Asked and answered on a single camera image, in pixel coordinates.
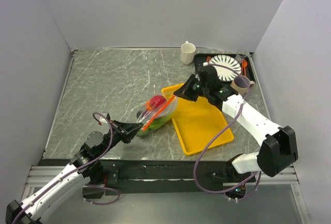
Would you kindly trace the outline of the clear zip top bag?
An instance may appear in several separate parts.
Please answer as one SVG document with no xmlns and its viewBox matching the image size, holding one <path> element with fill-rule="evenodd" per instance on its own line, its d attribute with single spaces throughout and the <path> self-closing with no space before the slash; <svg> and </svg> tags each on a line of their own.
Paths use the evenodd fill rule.
<svg viewBox="0 0 331 224">
<path fill-rule="evenodd" d="M 156 109 L 148 110 L 145 106 L 145 103 L 145 105 L 143 105 L 136 113 L 137 122 L 143 123 L 144 126 L 142 127 L 142 129 L 145 130 L 158 117 L 162 117 L 165 115 L 171 115 L 173 117 L 174 112 L 177 108 L 177 103 L 178 99 L 174 95 L 172 95 L 163 105 L 159 106 Z"/>
</svg>

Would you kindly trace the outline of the red toy apple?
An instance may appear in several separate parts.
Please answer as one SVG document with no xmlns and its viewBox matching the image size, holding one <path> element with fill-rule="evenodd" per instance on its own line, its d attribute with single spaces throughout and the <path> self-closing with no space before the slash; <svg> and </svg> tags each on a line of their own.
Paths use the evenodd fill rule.
<svg viewBox="0 0 331 224">
<path fill-rule="evenodd" d="M 159 106 L 163 105 L 167 99 L 162 95 L 155 95 L 151 98 L 152 109 L 156 109 Z"/>
</svg>

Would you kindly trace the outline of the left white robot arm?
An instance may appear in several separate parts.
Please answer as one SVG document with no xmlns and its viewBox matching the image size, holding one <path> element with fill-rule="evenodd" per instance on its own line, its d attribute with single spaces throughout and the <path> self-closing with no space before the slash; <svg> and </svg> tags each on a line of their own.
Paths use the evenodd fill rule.
<svg viewBox="0 0 331 224">
<path fill-rule="evenodd" d="M 102 179 L 103 166 L 99 161 L 118 142 L 130 143 L 142 123 L 108 121 L 109 132 L 89 134 L 81 149 L 64 169 L 44 187 L 22 201 L 7 205 L 5 223 L 41 223 L 54 209 L 67 200 L 74 191 L 88 183 Z"/>
</svg>

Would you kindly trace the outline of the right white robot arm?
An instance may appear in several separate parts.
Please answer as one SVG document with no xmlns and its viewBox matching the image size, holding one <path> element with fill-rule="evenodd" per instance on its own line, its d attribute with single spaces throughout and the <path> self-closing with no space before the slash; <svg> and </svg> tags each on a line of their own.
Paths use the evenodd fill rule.
<svg viewBox="0 0 331 224">
<path fill-rule="evenodd" d="M 253 84 L 240 74 L 236 74 L 231 83 L 224 83 L 218 77 L 216 66 L 207 65 L 174 91 L 176 97 L 188 101 L 205 98 L 257 141 L 260 147 L 257 153 L 239 154 L 230 159 L 226 175 L 233 182 L 238 182 L 248 172 L 263 172 L 274 177 L 298 160 L 295 131 L 290 126 L 281 127 L 272 122 L 247 102 Z"/>
</svg>

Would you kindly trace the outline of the green toy starfruit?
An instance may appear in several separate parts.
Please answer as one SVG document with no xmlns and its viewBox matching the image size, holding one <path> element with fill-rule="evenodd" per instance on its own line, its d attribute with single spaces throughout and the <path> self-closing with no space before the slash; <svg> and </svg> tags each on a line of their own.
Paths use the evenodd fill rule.
<svg viewBox="0 0 331 224">
<path fill-rule="evenodd" d="M 149 133 L 153 132 L 154 130 L 159 129 L 162 127 L 164 123 L 158 122 L 158 123 L 151 123 L 145 130 L 140 129 L 139 132 L 137 133 L 137 136 L 143 137 L 148 135 Z"/>
</svg>

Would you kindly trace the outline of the green toy apple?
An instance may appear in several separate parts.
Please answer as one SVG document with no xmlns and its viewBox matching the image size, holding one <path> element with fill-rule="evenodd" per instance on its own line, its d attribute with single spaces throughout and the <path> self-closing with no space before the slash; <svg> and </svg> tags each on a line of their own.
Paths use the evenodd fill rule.
<svg viewBox="0 0 331 224">
<path fill-rule="evenodd" d="M 165 116 L 162 116 L 162 117 L 158 117 L 154 120 L 154 124 L 157 125 L 157 126 L 162 126 L 166 122 L 168 122 L 171 118 L 172 118 L 171 115 L 165 115 Z"/>
</svg>

